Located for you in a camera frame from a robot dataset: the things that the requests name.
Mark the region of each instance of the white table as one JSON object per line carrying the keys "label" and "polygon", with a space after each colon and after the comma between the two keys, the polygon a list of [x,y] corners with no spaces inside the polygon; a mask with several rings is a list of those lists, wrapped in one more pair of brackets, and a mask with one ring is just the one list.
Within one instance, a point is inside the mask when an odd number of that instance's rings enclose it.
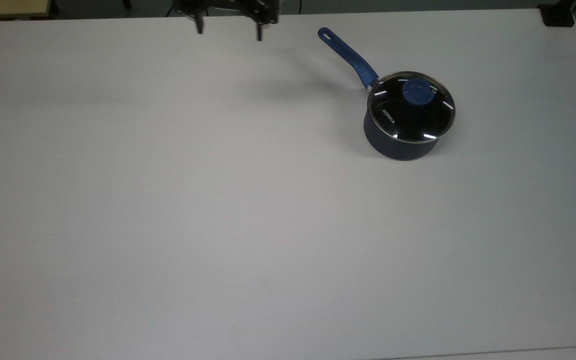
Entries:
{"label": "white table", "polygon": [[550,350],[473,353],[441,357],[417,357],[418,360],[576,360],[576,348]]}
{"label": "white table", "polygon": [[[428,156],[368,144],[323,26],[380,75],[450,89]],[[0,23],[0,359],[573,346],[576,27],[283,16],[258,43],[245,18]]]}

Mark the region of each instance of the pot handle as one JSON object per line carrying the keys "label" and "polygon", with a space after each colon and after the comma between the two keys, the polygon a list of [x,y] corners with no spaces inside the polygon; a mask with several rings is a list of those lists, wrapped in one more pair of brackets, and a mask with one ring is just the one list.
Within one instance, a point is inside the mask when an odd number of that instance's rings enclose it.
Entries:
{"label": "pot handle", "polygon": [[359,79],[361,79],[361,82],[366,89],[379,79],[379,76],[368,62],[348,46],[347,43],[335,35],[335,33],[329,28],[322,27],[319,29],[317,34],[319,35],[319,38],[330,47],[330,49],[334,50],[334,52],[336,52],[340,57],[342,57],[342,59],[350,64],[355,71],[357,71],[357,75],[359,75]]}

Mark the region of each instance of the blue lid knob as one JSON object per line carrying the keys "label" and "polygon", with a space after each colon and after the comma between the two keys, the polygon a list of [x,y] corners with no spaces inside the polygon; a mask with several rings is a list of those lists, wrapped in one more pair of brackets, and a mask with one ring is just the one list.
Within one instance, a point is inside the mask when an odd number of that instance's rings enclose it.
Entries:
{"label": "blue lid knob", "polygon": [[401,91],[404,99],[413,105],[426,105],[435,98],[435,93],[430,89],[430,82],[418,77],[406,81]]}

